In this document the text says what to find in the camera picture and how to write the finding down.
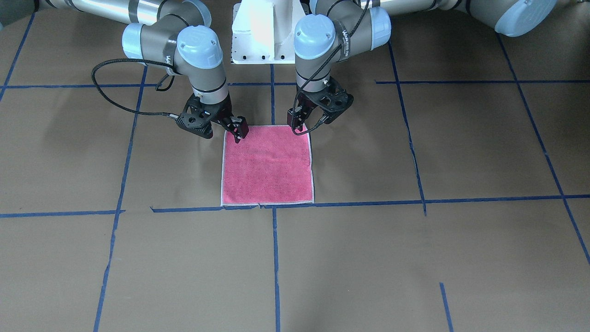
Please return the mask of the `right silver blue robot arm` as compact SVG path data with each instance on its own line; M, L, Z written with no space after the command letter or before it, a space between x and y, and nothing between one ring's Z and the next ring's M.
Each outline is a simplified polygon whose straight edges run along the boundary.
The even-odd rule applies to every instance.
M239 143L248 134L243 116L234 116L223 51L211 29L211 13L200 0L35 0L35 11L68 8L126 24L126 62L164 69L166 77L189 78L193 93L179 115L159 112L179 128L205 139L219 124Z

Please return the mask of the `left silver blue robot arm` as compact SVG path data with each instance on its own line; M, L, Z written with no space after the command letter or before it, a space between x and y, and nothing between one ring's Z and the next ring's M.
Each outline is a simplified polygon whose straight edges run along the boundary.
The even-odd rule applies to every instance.
M354 97L331 76L331 67L389 42L392 16L458 10L499 34L522 36L555 5L555 0L312 0L311 13L294 30L297 91L287 123L294 134L304 135L315 109L323 114L314 129L351 107Z

